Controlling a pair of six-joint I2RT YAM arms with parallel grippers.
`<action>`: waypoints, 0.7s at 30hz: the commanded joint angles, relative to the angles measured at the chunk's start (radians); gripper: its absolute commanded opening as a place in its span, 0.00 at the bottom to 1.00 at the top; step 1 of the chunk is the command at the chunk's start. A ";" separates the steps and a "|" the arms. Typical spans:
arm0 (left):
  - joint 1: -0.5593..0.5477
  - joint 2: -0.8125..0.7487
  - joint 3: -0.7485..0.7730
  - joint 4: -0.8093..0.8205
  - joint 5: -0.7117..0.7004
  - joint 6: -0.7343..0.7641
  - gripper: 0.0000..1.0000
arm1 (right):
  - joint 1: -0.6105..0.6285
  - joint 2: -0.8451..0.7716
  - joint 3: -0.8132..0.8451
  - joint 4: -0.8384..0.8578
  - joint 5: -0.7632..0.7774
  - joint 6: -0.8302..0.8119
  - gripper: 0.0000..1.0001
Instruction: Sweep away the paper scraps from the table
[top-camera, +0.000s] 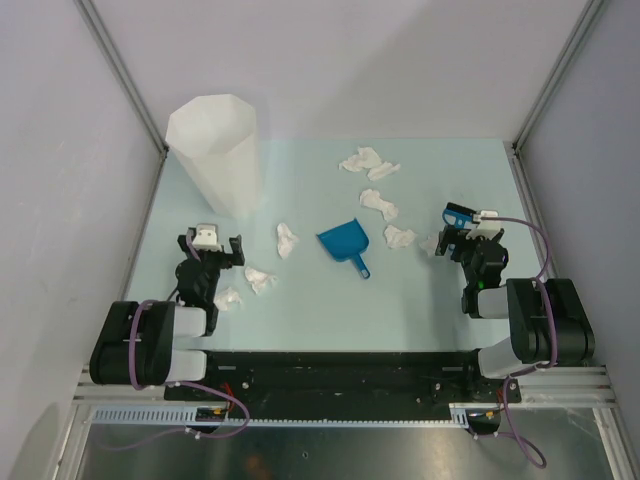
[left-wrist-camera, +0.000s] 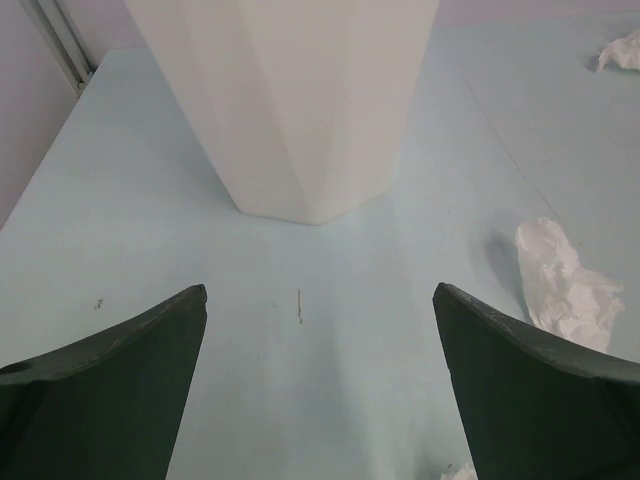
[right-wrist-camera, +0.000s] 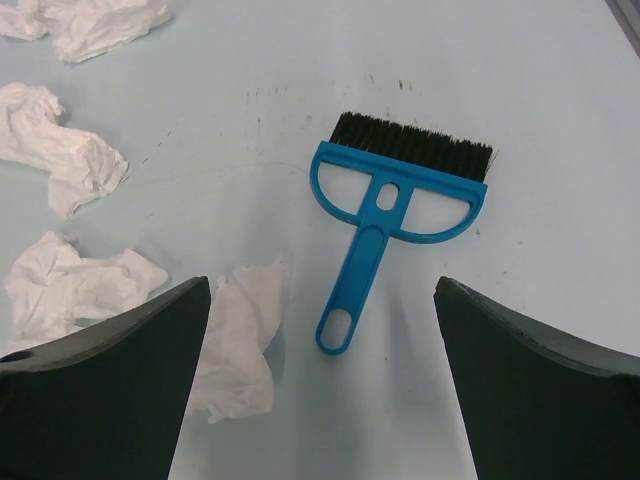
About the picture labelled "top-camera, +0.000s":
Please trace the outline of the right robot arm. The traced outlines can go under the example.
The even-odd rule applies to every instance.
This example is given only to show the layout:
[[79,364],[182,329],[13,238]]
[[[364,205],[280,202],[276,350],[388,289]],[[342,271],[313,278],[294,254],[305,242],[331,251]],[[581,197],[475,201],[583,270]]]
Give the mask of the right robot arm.
[[450,255],[463,271],[461,309],[473,319],[505,319],[507,337],[478,351],[478,365],[461,376],[463,393],[484,401],[497,379],[556,366],[578,366],[592,358],[595,336],[574,283],[569,279],[509,278],[502,229],[475,234],[447,225],[435,254]]

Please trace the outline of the blue hand brush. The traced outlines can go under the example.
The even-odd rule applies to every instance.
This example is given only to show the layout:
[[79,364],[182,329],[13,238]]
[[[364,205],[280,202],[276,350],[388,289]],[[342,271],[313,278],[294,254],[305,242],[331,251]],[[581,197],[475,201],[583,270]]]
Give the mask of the blue hand brush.
[[448,202],[442,212],[442,219],[446,225],[456,229],[465,229],[467,224],[474,222],[476,211],[462,205]]

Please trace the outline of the blue plastic dustpan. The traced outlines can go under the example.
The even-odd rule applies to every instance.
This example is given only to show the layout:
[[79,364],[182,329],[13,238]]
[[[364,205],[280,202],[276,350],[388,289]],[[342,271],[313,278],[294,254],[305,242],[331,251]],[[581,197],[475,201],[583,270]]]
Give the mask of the blue plastic dustpan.
[[371,273],[362,258],[370,241],[356,218],[318,233],[316,237],[334,261],[350,261],[363,279],[370,278]]

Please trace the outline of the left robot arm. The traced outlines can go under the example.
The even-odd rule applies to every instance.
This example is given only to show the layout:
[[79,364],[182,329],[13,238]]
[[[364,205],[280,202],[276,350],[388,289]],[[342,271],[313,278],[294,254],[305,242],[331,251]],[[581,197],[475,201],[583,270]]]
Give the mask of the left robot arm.
[[89,361],[93,383],[141,390],[186,381],[187,389],[202,400],[219,392],[221,376],[207,366],[207,354],[181,350],[175,341],[212,336],[221,273],[245,265],[243,239],[231,237],[226,250],[215,225],[199,224],[177,243],[185,259],[175,268],[175,287],[167,299],[111,305]]

